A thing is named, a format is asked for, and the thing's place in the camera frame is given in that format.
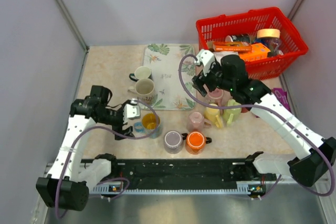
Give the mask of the black printed can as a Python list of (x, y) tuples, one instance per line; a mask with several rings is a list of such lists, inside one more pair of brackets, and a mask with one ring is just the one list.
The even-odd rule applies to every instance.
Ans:
[(225, 38), (225, 42), (246, 42), (248, 44), (251, 44), (251, 38), (247, 33), (237, 34), (237, 35), (228, 35)]

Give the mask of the floral white serving tray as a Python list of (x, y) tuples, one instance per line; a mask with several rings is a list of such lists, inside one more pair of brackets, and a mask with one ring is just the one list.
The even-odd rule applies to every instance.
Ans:
[(156, 94), (151, 107), (155, 110), (189, 111), (193, 101), (179, 80), (179, 64), (187, 54), (195, 54), (191, 44), (148, 44), (141, 65), (152, 71)]

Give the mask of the masking tape roll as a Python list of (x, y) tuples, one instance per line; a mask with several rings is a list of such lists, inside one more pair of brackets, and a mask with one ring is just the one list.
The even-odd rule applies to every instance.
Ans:
[(262, 38), (280, 38), (280, 30), (274, 28), (265, 28), (257, 31), (257, 39)]

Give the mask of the lilac purple mug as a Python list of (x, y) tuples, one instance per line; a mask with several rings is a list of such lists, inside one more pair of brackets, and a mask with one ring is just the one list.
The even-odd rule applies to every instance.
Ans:
[(170, 154), (179, 153), (182, 150), (187, 135), (187, 133), (179, 133), (178, 131), (168, 131), (163, 139), (165, 150)]

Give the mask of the orange mug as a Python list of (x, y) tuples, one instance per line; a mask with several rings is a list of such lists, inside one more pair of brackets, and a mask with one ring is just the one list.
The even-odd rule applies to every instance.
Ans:
[(206, 137), (199, 131), (193, 131), (188, 133), (186, 137), (185, 148), (190, 154), (198, 155), (204, 150), (206, 144), (211, 142), (212, 138)]

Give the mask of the lime green faceted mug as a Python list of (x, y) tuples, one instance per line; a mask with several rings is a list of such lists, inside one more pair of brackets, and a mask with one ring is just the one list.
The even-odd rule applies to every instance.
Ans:
[[(234, 99), (228, 100), (226, 106), (236, 106), (241, 105)], [(238, 119), (241, 114), (241, 108), (226, 109), (223, 111), (223, 119), (227, 126), (230, 126), (234, 121)]]

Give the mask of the cream floral mug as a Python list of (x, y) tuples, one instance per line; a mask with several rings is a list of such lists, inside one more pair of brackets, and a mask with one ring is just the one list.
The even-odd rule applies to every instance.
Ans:
[(155, 102), (155, 84), (151, 79), (139, 80), (135, 85), (129, 86), (128, 91), (135, 94), (138, 99), (148, 105), (153, 105)]

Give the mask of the dark green mug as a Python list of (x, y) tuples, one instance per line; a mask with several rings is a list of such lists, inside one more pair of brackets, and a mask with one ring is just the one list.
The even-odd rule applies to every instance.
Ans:
[(152, 70), (147, 66), (140, 66), (134, 71), (134, 73), (129, 74), (129, 78), (134, 82), (143, 79), (153, 80)]

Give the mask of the clear plastic bottle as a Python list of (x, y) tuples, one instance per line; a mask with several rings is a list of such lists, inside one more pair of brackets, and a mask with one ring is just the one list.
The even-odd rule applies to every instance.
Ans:
[(263, 39), (265, 46), (270, 50), (268, 57), (274, 57), (278, 55), (283, 55), (284, 53), (280, 50), (281, 40), (279, 38), (265, 38)]

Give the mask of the purple snack packet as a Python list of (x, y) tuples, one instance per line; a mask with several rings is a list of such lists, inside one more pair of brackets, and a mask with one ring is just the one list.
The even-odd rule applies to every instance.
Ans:
[(278, 101), (290, 112), (291, 109), (287, 99), (287, 92), (284, 91), (282, 88), (273, 88), (272, 92), (276, 96)]

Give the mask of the orange rectangular box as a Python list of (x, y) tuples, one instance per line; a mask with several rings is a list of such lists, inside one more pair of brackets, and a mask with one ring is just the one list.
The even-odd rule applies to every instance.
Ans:
[(252, 45), (240, 41), (216, 41), (213, 42), (213, 49), (215, 51), (250, 52), (252, 51)]

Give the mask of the pink ghost pattern mug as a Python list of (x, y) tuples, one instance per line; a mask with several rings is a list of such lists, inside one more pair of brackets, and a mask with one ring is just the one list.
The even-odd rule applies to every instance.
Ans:
[(214, 91), (207, 93), (206, 101), (208, 104), (214, 103), (218, 106), (222, 106), (223, 97), (224, 91), (221, 89), (215, 89)]

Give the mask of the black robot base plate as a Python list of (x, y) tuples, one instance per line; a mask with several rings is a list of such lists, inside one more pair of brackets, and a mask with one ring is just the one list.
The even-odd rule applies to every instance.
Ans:
[(116, 159), (104, 178), (124, 177), (132, 189), (235, 189), (237, 182), (275, 181), (262, 175), (243, 158)]

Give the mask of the white plastic bag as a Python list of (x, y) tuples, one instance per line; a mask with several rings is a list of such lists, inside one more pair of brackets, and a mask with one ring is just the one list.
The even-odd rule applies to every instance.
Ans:
[(218, 52), (214, 52), (214, 56), (216, 58), (216, 60), (220, 63), (221, 59), (225, 56), (228, 55), (239, 55), (238, 52), (234, 52), (234, 51), (218, 51)]

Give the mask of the red mug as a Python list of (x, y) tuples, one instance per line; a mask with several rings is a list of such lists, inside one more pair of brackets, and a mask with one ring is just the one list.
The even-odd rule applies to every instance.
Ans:
[(248, 113), (249, 110), (247, 108), (242, 108), (241, 113)]

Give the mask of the red plastic basket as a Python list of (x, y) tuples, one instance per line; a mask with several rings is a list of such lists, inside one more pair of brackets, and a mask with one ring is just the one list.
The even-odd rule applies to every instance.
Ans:
[(268, 57), (254, 57), (246, 62), (247, 72), (253, 79), (278, 77), (298, 57), (308, 52), (308, 46), (296, 27), (277, 7), (200, 19), (196, 28), (199, 49), (207, 49), (209, 41), (225, 41), (228, 36), (245, 34), (250, 36), (251, 42), (267, 46), (270, 50)]

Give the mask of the aluminium rail frame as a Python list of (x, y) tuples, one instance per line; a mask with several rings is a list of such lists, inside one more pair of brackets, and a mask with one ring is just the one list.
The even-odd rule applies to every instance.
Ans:
[(58, 180), (48, 165), (36, 184), (46, 223), (335, 223), (334, 198), (242, 159), (84, 159)]

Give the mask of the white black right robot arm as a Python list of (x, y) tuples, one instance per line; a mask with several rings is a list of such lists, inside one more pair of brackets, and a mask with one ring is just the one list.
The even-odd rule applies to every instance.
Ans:
[(209, 91), (222, 89), (244, 105), (251, 113), (268, 123), (292, 148), (292, 155), (261, 152), (245, 166), (252, 180), (263, 174), (291, 176), (303, 186), (311, 187), (335, 162), (335, 138), (324, 138), (306, 127), (287, 110), (260, 80), (248, 76), (245, 62), (238, 55), (227, 55), (217, 61), (209, 50), (201, 50), (195, 64), (203, 70), (193, 77), (193, 87), (206, 96)]

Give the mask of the orange snack box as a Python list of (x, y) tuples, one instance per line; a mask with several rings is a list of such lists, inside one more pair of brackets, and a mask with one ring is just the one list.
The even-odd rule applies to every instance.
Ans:
[(239, 57), (245, 62), (262, 60), (268, 57), (270, 49), (262, 43), (252, 44), (252, 50), (248, 52), (240, 52)]

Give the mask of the yellow mug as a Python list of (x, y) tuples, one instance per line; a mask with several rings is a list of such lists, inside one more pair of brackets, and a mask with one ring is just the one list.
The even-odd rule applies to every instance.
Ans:
[(220, 109), (206, 107), (204, 117), (211, 121), (217, 128), (223, 128), (223, 120), (220, 114)]

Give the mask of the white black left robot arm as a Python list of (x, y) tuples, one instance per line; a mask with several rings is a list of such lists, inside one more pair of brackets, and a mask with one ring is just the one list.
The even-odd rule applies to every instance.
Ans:
[(116, 140), (133, 137), (133, 128), (128, 120), (140, 116), (140, 107), (134, 100), (126, 100), (117, 110), (108, 106), (112, 91), (104, 86), (92, 86), (84, 99), (71, 104), (67, 131), (58, 155), (46, 177), (39, 177), (36, 189), (50, 208), (82, 211), (87, 204), (89, 192), (103, 178), (114, 180), (119, 168), (110, 154), (95, 158), (87, 172), (80, 171), (88, 138), (89, 128), (98, 123), (111, 126), (117, 132)]

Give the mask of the pale pink faceted mug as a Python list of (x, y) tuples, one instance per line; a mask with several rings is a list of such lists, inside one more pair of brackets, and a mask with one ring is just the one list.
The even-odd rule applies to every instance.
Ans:
[(189, 132), (202, 132), (204, 129), (212, 127), (212, 122), (206, 119), (202, 113), (195, 111), (189, 115), (186, 127)]

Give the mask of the light blue butterfly mug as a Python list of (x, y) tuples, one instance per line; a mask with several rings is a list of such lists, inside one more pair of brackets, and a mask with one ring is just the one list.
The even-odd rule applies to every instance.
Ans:
[(162, 134), (161, 119), (153, 113), (148, 113), (142, 118), (141, 122), (134, 123), (133, 129), (139, 133), (152, 133), (150, 138), (158, 138)]

